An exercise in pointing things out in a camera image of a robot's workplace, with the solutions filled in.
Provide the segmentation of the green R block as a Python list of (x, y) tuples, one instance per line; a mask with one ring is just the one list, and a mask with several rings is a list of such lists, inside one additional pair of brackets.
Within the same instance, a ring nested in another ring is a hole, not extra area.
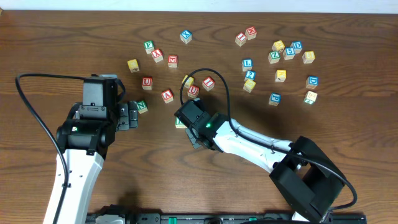
[(186, 126), (178, 118), (175, 118), (175, 127), (182, 128), (182, 129), (186, 128)]

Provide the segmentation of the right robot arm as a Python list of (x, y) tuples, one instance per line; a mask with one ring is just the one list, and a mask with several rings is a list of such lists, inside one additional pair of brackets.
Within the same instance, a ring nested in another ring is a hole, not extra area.
[(345, 186), (341, 171), (308, 138), (292, 142), (259, 134), (225, 114), (209, 114), (199, 98), (186, 101), (175, 117), (193, 147), (234, 154), (267, 171), (297, 218), (322, 222)]

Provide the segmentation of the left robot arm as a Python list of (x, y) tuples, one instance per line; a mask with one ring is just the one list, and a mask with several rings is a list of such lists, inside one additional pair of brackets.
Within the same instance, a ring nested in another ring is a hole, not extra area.
[(116, 132), (138, 127), (137, 103), (121, 100), (116, 75), (99, 75), (83, 82), (83, 101), (75, 103), (57, 129), (55, 182), (45, 223), (84, 223), (95, 182)]

